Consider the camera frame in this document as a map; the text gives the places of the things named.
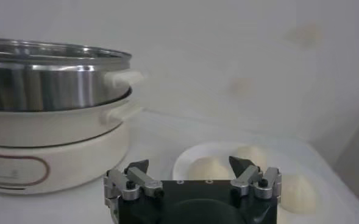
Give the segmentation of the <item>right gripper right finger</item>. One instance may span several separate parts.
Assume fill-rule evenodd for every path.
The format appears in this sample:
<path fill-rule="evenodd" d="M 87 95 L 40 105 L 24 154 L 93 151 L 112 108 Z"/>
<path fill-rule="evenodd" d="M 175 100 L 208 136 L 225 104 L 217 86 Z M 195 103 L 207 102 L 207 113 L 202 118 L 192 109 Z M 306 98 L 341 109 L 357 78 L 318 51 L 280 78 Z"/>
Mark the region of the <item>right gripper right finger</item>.
<path fill-rule="evenodd" d="M 252 189 L 256 198 L 281 200 L 282 173 L 276 167 L 269 167 L 265 172 L 249 159 L 229 156 L 229 164 L 235 174 L 230 184 L 241 197 L 247 196 Z"/>

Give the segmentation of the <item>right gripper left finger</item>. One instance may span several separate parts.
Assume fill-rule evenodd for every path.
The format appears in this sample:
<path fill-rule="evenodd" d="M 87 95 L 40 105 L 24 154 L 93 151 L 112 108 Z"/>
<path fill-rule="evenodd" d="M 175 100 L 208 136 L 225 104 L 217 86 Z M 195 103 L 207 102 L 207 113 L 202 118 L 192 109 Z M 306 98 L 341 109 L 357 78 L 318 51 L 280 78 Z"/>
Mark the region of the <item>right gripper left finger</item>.
<path fill-rule="evenodd" d="M 143 194 L 151 198 L 163 198 L 163 183 L 147 175 L 149 160 L 130 163 L 123 171 L 112 168 L 104 177 L 104 198 L 106 201 L 118 197 L 134 201 Z"/>

